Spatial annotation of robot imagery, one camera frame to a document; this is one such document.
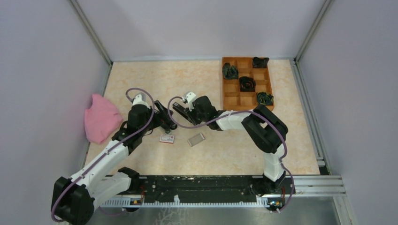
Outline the staple box tray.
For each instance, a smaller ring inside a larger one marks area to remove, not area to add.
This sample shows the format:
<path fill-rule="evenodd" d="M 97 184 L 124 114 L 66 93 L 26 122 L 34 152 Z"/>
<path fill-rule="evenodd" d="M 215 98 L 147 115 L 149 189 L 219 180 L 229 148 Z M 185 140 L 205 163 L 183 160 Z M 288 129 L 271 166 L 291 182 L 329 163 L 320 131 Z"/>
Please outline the staple box tray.
<path fill-rule="evenodd" d="M 195 136 L 191 137 L 188 139 L 188 144 L 193 147 L 199 143 L 201 143 L 202 141 L 205 140 L 205 137 L 202 133 L 196 134 Z"/>

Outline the red white staple box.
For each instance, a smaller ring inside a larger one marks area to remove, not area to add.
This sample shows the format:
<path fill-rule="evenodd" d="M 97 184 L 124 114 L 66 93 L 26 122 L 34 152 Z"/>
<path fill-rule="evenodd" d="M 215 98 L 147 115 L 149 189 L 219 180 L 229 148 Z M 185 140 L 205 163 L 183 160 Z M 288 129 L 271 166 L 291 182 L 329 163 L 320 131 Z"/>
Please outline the red white staple box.
<path fill-rule="evenodd" d="M 175 136 L 174 135 L 161 135 L 159 142 L 161 143 L 170 143 L 173 144 L 175 141 Z"/>

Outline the black stapler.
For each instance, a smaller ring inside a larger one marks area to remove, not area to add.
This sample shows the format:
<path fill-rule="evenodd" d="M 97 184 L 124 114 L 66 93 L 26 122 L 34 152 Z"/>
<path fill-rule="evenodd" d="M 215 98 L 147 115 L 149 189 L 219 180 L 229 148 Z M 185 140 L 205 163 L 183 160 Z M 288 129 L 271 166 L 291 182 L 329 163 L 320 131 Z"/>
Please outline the black stapler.
<path fill-rule="evenodd" d="M 158 116 L 162 122 L 161 127 L 168 126 L 171 130 L 177 129 L 177 124 L 169 117 L 167 108 L 159 100 L 155 100 L 154 104 L 158 108 Z"/>
<path fill-rule="evenodd" d="M 181 116 L 183 116 L 187 121 L 189 121 L 193 125 L 198 125 L 201 123 L 201 120 L 199 119 L 198 113 L 196 110 L 190 110 L 188 107 L 184 108 L 182 105 L 179 103 L 175 102 L 172 105 L 172 108 L 179 113 Z"/>

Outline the grey silver stapler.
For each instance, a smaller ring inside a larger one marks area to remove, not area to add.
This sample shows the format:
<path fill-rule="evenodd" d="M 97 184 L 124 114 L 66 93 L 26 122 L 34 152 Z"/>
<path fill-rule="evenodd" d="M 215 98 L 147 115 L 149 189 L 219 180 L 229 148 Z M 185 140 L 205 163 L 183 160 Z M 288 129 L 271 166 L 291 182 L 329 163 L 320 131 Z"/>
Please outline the grey silver stapler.
<path fill-rule="evenodd" d="M 164 133 L 165 134 L 171 134 L 171 129 L 170 129 L 170 127 L 168 127 L 168 126 L 162 126 L 161 127 L 163 130 L 164 130 Z"/>

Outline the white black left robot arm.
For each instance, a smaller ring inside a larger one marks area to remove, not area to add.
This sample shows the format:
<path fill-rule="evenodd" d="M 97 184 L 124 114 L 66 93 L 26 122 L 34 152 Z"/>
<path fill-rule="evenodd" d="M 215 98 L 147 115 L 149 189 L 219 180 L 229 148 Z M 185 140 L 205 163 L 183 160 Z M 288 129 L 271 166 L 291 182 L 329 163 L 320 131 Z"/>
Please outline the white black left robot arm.
<path fill-rule="evenodd" d="M 110 177 L 107 173 L 127 158 L 143 141 L 144 135 L 159 127 L 167 114 L 158 101 L 152 105 L 133 103 L 128 119 L 114 134 L 104 150 L 87 166 L 54 184 L 51 217 L 55 222 L 85 225 L 95 210 L 113 196 L 140 190 L 139 173 L 123 167 Z"/>

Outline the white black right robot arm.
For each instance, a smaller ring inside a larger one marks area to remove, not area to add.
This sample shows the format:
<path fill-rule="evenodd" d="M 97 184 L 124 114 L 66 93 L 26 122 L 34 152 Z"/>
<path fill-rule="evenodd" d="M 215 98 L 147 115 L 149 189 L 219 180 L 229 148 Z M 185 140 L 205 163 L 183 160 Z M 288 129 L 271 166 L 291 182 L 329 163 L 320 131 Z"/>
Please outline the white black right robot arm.
<path fill-rule="evenodd" d="M 277 193 L 283 186 L 286 169 L 282 159 L 286 156 L 287 126 L 266 106 L 258 105 L 252 110 L 216 110 L 207 96 L 197 97 L 188 92 L 182 98 L 188 105 L 184 109 L 187 120 L 198 127 L 205 124 L 211 130 L 244 130 L 254 144 L 264 153 L 264 187 Z"/>

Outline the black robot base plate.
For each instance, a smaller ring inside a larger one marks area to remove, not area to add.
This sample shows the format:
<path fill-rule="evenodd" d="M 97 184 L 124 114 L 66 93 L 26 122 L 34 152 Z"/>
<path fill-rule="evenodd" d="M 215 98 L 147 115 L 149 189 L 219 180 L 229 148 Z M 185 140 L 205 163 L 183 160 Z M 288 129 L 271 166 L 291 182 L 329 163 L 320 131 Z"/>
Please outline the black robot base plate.
<path fill-rule="evenodd" d="M 131 197 L 128 209 L 138 207 L 264 207 L 282 210 L 296 193 L 291 176 L 273 182 L 265 175 L 140 175 L 119 193 Z"/>

